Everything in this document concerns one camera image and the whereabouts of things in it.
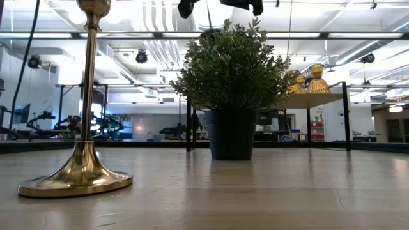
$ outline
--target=plant pot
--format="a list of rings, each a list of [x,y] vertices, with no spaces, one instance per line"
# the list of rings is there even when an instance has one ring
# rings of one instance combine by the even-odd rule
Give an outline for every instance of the plant pot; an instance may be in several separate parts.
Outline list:
[[[215,160],[250,160],[257,111],[206,111],[210,151]]]

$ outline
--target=wood grain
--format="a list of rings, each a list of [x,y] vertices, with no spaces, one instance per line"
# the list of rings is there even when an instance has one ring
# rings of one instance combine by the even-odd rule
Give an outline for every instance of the wood grain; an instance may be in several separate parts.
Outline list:
[[[0,155],[0,223],[12,229],[408,229],[409,155],[255,149],[249,162],[208,149],[100,148],[134,174],[116,192],[73,199],[17,196],[70,150]]]

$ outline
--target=black cable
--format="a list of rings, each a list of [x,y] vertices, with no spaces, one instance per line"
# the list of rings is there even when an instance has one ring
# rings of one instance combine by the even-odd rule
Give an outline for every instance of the black cable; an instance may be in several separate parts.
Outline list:
[[[14,98],[13,98],[13,103],[12,103],[12,111],[11,111],[11,115],[10,115],[10,124],[8,125],[8,129],[10,129],[10,130],[13,128],[13,119],[14,119],[14,113],[15,113],[15,102],[17,101],[17,96],[19,95],[21,81],[22,81],[23,75],[24,75],[24,68],[26,67],[28,52],[30,51],[31,41],[33,40],[34,30],[36,29],[38,10],[39,9],[40,9],[40,0],[37,0],[36,8],[35,8],[35,11],[34,11],[33,25],[31,26],[30,37],[28,38],[28,43],[27,43],[27,47],[26,47],[26,53],[24,54],[23,63],[21,64],[21,71],[20,71],[19,81],[17,83],[17,87],[16,87],[15,93],[14,93]]]

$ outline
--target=shelf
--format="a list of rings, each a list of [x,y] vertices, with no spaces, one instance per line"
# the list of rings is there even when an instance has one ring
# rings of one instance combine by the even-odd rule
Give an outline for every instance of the shelf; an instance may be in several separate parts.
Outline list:
[[[292,94],[287,99],[278,103],[273,109],[310,109],[330,102],[335,102],[343,98],[342,93],[308,93]]]

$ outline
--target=brass stand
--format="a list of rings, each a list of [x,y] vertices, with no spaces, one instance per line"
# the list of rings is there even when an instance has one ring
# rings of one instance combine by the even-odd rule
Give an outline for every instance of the brass stand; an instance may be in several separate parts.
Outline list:
[[[88,40],[84,76],[81,141],[75,143],[68,162],[49,176],[24,181],[19,194],[28,197],[72,197],[108,192],[132,184],[132,175],[106,168],[96,155],[94,142],[89,140],[91,104],[95,68],[96,34],[99,20],[109,13],[111,0],[77,0],[87,15]]]

